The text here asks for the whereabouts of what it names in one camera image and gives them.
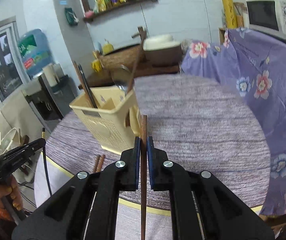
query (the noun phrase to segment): purple floral cloth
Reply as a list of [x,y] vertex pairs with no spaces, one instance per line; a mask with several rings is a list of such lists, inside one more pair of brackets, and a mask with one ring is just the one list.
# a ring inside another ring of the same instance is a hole
[[286,44],[247,28],[227,30],[221,46],[193,41],[182,70],[216,79],[250,107],[271,151],[270,184],[261,213],[285,214]]

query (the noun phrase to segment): yellow table edge trim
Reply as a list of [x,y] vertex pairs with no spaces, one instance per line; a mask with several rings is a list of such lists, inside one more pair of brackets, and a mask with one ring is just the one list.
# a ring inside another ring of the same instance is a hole
[[[49,157],[46,156],[46,159],[56,168],[58,168],[60,171],[62,171],[64,174],[66,174],[68,177],[73,178],[73,174],[70,173],[69,171],[67,171],[66,169],[64,169],[63,167],[61,167],[60,165],[58,165],[56,162],[54,162],[53,160],[51,160]],[[136,204],[133,203],[131,201],[128,200],[124,200],[122,198],[118,199],[118,203],[131,207],[131,208],[135,208],[138,210],[141,210],[141,205],[140,204]],[[251,208],[251,210],[255,213],[260,212],[263,206],[258,206],[258,207],[254,207]],[[171,211],[169,210],[163,210],[163,209],[158,209],[158,208],[152,208],[152,207],[146,207],[146,212],[152,213],[152,214],[157,214],[157,215],[162,215],[162,216],[167,216],[170,217],[171,216]]]

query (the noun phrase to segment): beige plastic utensil holder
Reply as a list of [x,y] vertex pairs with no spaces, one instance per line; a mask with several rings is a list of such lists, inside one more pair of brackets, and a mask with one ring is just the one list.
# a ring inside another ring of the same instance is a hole
[[[118,87],[91,88],[98,108],[93,108],[79,95],[70,103],[78,118],[99,141],[102,148],[121,154],[134,147],[135,136],[139,136],[140,111],[134,90],[126,96]],[[125,127],[129,113],[130,126]]]

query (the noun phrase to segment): microwave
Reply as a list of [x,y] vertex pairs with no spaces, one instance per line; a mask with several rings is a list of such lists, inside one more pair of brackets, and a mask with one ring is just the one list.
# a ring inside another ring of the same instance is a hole
[[250,29],[286,41],[286,0],[246,0]]

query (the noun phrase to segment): metal bolt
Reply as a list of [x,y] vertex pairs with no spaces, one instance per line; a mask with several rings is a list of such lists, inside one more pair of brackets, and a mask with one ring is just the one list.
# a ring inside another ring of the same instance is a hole
[[122,168],[122,167],[124,167],[125,166],[125,162],[124,161],[117,161],[116,163],[115,163],[115,166],[116,167],[118,167],[118,168]]
[[209,171],[202,171],[201,176],[203,178],[208,179],[209,177],[211,177],[211,173]]
[[77,173],[77,177],[79,179],[85,179],[87,177],[87,172],[86,171],[81,171],[81,172]]
[[173,166],[173,163],[171,161],[165,161],[165,162],[163,162],[163,165],[167,168],[170,168]]

